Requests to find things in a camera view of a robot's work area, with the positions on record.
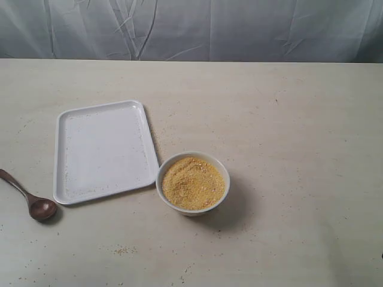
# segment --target wrinkled cloth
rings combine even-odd
[[[383,62],[383,0],[2,0],[0,57]]]

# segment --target white tray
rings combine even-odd
[[[57,118],[54,199],[74,204],[154,183],[159,169],[144,107],[127,100]]]

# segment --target bowl rim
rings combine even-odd
[[[169,202],[169,200],[163,195],[163,190],[162,190],[162,182],[159,182],[159,178],[160,178],[160,175],[162,173],[165,174],[165,172],[169,169],[169,167],[165,170],[165,167],[169,164],[170,161],[172,161],[175,157],[181,157],[180,159],[183,158],[183,156],[187,157],[187,156],[193,156],[193,155],[202,155],[204,157],[208,157],[210,159],[212,159],[213,161],[215,161],[219,166],[221,166],[224,170],[224,172],[226,173],[227,175],[227,178],[228,178],[228,183],[226,184],[226,187],[225,187],[225,190],[224,190],[224,193],[221,197],[221,199],[219,199],[219,201],[217,201],[214,205],[208,207],[208,208],[205,208],[205,209],[199,209],[199,210],[188,210],[188,209],[183,209],[183,208],[180,208],[178,206],[175,206],[173,205],[171,202]],[[205,153],[205,152],[200,152],[200,151],[184,151],[184,152],[180,152],[178,154],[174,154],[173,156],[169,157],[166,161],[163,162],[163,164],[161,164],[160,166],[160,169],[158,171],[158,174],[157,174],[157,178],[156,178],[156,188],[157,188],[157,192],[160,196],[160,198],[168,205],[170,206],[171,208],[179,211],[179,212],[183,212],[183,213],[204,213],[204,212],[207,212],[215,207],[217,207],[221,202],[223,202],[223,200],[226,198],[227,194],[229,193],[229,189],[230,189],[230,175],[227,171],[227,169],[225,168],[225,166],[223,165],[222,162],[220,162],[219,160],[217,160],[215,157]]]

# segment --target wooden spoon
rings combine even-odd
[[[52,217],[57,211],[55,202],[42,197],[33,196],[27,192],[8,172],[0,169],[0,178],[19,190],[25,197],[28,204],[29,215],[37,221],[43,221]]]

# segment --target white bowl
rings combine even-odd
[[[196,157],[196,158],[199,158],[201,160],[205,160],[209,164],[213,165],[219,171],[221,176],[223,177],[223,180],[225,181],[225,190],[224,190],[222,197],[214,205],[212,205],[208,208],[205,208],[205,209],[200,209],[200,210],[187,210],[187,209],[183,209],[183,208],[180,208],[180,207],[173,205],[163,195],[163,190],[162,190],[163,176],[165,175],[165,173],[169,170],[169,168],[176,161],[181,160],[181,159],[186,158],[186,157]],[[180,154],[173,155],[171,158],[166,160],[161,165],[160,170],[159,170],[158,175],[157,175],[157,179],[156,179],[156,187],[157,187],[157,191],[158,191],[159,196],[168,206],[170,206],[171,208],[177,210],[178,212],[180,212],[181,214],[186,215],[186,216],[199,216],[199,215],[203,215],[204,213],[212,210],[213,208],[216,208],[221,202],[223,202],[223,200],[227,196],[227,193],[229,192],[230,176],[229,176],[229,173],[227,172],[226,168],[223,166],[223,164],[219,160],[217,160],[216,158],[212,157],[211,155],[204,154],[203,152],[199,152],[199,151],[187,151],[187,152],[182,152]]]

